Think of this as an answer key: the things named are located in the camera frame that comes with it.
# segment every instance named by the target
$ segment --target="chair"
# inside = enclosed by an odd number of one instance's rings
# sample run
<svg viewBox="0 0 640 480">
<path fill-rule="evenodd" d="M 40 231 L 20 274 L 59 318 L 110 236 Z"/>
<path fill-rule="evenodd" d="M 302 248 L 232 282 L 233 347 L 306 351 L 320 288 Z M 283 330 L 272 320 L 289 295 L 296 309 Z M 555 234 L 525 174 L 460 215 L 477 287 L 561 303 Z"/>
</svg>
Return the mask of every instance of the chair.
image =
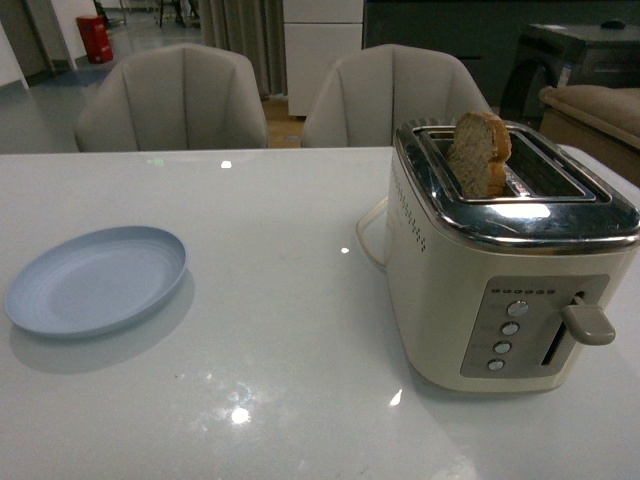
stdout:
<svg viewBox="0 0 640 480">
<path fill-rule="evenodd" d="M 265 148 L 269 132 L 249 60 L 195 44 L 121 60 L 80 114 L 82 152 Z"/>
<path fill-rule="evenodd" d="M 491 108 L 465 66 L 446 53 L 382 45 L 333 64 L 318 87 L 303 147 L 388 146 L 408 120 Z"/>
</svg>

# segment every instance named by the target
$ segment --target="glossy table surface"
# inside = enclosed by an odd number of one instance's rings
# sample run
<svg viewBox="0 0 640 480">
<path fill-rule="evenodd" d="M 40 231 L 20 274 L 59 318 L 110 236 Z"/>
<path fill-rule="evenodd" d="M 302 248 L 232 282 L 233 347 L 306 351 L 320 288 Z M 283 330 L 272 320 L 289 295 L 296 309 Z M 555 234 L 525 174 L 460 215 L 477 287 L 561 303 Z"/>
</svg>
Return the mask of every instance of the glossy table surface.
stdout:
<svg viewBox="0 0 640 480">
<path fill-rule="evenodd" d="M 640 256 L 606 309 L 615 342 L 585 348 L 559 389 L 424 384 L 354 229 L 391 153 L 0 157 L 3 294 L 102 228 L 166 229 L 188 254 L 175 297 L 126 330 L 54 341 L 0 314 L 0 478 L 638 478 Z"/>
</svg>

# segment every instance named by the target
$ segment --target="toaster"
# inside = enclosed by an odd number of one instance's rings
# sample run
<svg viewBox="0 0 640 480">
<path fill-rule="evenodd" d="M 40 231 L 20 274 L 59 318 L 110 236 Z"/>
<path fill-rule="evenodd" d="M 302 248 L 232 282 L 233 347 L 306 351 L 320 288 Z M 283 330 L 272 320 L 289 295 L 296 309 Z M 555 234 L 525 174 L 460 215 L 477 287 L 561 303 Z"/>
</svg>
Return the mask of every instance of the toaster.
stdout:
<svg viewBox="0 0 640 480">
<path fill-rule="evenodd" d="M 469 393 L 560 386 L 637 252 L 640 213 L 536 131 L 507 122 L 500 198 L 466 199 L 445 161 L 454 126 L 394 134 L 384 261 L 409 362 Z"/>
</svg>

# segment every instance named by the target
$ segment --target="plate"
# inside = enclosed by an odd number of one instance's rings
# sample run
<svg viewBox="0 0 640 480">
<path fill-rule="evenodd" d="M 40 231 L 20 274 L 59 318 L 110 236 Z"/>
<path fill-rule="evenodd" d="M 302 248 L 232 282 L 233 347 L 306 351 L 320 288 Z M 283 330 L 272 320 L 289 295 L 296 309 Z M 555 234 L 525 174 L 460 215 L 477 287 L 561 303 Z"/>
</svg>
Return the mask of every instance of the plate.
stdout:
<svg viewBox="0 0 640 480">
<path fill-rule="evenodd" d="M 99 335 L 159 308 L 186 271 L 177 237 L 152 227 L 88 233 L 44 253 L 13 281 L 5 311 L 30 332 L 59 338 Z"/>
</svg>

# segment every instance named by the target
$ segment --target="bread slice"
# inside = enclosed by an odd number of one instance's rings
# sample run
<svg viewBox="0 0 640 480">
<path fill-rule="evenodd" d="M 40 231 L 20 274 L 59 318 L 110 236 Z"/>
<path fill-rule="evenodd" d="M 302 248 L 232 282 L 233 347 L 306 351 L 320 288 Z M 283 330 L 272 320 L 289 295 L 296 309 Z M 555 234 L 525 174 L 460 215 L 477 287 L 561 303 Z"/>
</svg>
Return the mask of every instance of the bread slice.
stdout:
<svg viewBox="0 0 640 480">
<path fill-rule="evenodd" d="M 503 194 L 504 164 L 511 156 L 509 131 L 493 113 L 468 112 L 456 125 L 447 164 L 465 198 L 492 198 Z"/>
</svg>

